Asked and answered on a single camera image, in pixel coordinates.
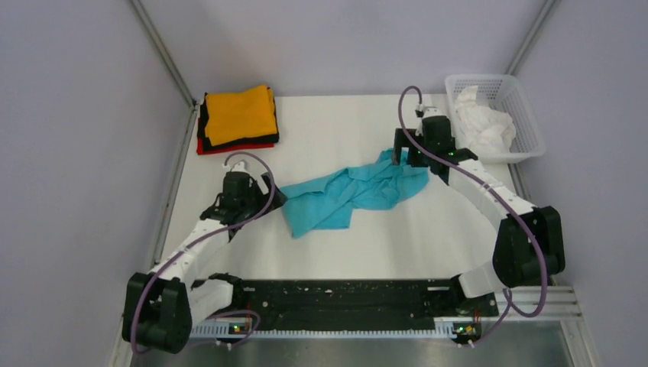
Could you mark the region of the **teal polo shirt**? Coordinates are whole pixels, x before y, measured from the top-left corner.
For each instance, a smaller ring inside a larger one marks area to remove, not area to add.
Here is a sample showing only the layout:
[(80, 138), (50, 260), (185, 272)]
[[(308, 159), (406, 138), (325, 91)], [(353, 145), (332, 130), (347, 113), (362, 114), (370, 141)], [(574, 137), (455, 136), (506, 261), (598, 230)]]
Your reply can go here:
[(347, 229), (356, 209), (390, 210), (416, 196), (429, 183), (424, 167), (406, 164), (408, 153), (393, 164), (393, 150), (383, 150), (375, 162), (342, 168), (332, 174), (281, 188), (283, 205), (294, 239), (313, 230)]

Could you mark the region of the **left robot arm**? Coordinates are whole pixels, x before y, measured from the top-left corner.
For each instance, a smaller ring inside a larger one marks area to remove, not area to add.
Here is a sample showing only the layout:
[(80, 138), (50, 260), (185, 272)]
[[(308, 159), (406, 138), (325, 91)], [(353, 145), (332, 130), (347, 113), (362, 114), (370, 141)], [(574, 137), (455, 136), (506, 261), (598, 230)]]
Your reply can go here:
[(245, 306), (242, 280), (216, 273), (201, 278), (209, 261), (244, 225), (280, 208), (286, 197), (271, 172), (254, 179), (244, 169), (223, 178), (222, 192), (165, 262), (128, 280), (122, 338), (137, 354), (156, 349), (176, 354), (192, 329), (218, 311), (235, 316)]

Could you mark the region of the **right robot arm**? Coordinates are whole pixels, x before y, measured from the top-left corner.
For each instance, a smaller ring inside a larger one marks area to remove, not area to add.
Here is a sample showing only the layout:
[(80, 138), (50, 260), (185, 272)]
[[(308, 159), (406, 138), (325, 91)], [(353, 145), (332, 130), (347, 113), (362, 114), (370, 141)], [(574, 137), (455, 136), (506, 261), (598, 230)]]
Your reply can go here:
[(480, 296), (564, 271), (558, 211), (519, 197), (490, 174), (475, 153), (457, 148), (446, 116), (424, 118), (418, 129), (396, 129), (392, 161), (429, 169), (467, 199), (497, 232), (491, 260), (452, 278), (448, 304), (454, 313), (468, 315)]

